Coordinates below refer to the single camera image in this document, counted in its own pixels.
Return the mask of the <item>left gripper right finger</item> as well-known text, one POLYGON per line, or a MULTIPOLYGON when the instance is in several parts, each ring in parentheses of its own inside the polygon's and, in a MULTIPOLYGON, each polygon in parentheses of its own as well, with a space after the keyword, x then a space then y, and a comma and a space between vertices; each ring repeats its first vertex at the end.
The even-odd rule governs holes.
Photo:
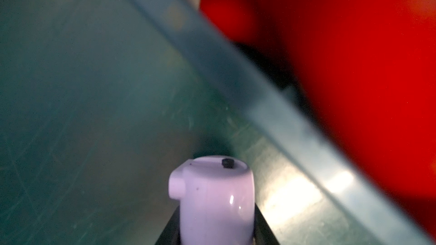
POLYGON ((259 207, 254 210, 254 245, 280 245, 259 207))

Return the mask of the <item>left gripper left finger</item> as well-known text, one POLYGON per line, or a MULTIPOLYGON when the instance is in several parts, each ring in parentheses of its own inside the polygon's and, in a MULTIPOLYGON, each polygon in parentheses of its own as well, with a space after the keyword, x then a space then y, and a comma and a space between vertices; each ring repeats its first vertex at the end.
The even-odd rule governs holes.
POLYGON ((180 245, 180 210, 179 206, 175 209, 167 225, 155 242, 155 245, 180 245))

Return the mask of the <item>clear blue storage box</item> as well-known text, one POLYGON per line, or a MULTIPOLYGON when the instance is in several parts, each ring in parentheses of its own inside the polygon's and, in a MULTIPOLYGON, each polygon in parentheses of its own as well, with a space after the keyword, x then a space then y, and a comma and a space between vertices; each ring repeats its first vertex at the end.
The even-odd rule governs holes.
POLYGON ((427 233, 185 0, 131 1, 229 104, 379 242, 432 244, 427 233))

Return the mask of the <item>red flashlight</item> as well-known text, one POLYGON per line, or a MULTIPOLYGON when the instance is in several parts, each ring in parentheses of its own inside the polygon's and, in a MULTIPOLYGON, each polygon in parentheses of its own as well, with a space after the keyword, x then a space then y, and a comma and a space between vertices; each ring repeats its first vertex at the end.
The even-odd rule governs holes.
POLYGON ((436 0, 201 0, 296 75, 340 148, 436 233, 436 0))

